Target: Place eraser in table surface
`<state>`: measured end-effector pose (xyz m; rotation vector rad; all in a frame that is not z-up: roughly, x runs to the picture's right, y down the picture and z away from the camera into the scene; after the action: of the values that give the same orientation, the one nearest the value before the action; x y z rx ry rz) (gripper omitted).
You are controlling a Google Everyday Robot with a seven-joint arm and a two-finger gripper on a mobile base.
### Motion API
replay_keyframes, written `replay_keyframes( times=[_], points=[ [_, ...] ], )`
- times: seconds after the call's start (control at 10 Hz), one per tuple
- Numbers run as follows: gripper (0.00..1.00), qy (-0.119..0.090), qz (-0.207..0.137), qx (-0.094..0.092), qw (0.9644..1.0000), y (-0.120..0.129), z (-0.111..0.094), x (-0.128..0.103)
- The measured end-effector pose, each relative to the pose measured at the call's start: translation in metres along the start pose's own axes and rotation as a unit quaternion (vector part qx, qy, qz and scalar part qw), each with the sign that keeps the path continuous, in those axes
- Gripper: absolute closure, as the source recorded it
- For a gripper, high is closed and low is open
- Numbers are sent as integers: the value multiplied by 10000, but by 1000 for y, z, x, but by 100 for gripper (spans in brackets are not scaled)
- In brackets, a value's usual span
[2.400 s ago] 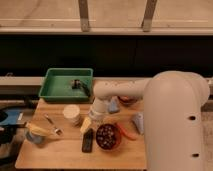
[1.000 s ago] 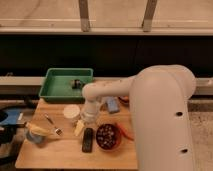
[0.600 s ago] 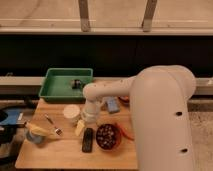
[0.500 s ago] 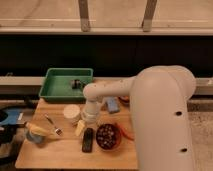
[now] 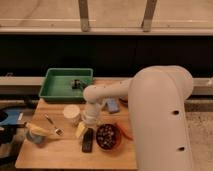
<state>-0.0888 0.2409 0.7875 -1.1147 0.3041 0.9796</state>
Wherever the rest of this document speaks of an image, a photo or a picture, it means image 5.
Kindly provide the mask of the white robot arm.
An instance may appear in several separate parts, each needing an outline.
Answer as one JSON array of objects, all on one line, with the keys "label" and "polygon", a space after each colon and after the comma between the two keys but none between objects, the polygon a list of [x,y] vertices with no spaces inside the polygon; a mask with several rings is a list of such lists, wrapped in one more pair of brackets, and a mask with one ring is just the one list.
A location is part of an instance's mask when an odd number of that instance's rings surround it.
[{"label": "white robot arm", "polygon": [[138,171],[195,171],[184,107],[193,89],[193,76],[181,66],[146,67],[126,80],[87,86],[82,120],[95,125],[100,100],[126,96]]}]

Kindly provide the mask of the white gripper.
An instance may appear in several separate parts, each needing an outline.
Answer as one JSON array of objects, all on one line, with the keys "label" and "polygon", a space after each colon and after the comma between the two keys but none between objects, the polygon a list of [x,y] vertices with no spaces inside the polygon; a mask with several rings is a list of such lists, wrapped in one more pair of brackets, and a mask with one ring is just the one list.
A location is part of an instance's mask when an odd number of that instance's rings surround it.
[{"label": "white gripper", "polygon": [[97,103],[86,103],[82,112],[82,121],[78,124],[75,136],[81,138],[87,131],[87,126],[95,126],[100,115],[100,107]]}]

